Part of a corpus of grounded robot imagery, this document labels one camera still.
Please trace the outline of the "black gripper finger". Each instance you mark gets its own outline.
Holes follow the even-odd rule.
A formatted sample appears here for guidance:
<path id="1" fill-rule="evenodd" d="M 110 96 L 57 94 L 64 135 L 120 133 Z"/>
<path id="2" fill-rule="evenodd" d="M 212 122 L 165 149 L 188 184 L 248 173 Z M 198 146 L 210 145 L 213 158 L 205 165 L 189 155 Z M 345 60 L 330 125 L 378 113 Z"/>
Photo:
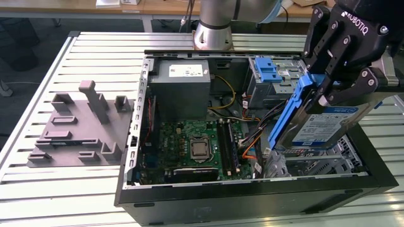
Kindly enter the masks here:
<path id="1" fill-rule="evenodd" d="M 352 86 L 340 91 L 321 95 L 320 105 L 361 105 L 377 102 L 376 90 L 378 88 L 378 69 L 368 67 L 353 82 Z"/>
<path id="2" fill-rule="evenodd" d="M 341 67 L 341 58 L 346 50 L 346 44 L 342 42 L 346 21 L 341 13 L 338 7 L 332 9 L 325 6 L 313 7 L 304 46 L 304 62 L 308 72 L 312 75 L 324 75 L 324 79 L 305 106 L 305 112 L 309 114 L 322 112 L 325 107 L 320 104 L 320 99 L 330 93 L 336 81 L 334 73 Z"/>

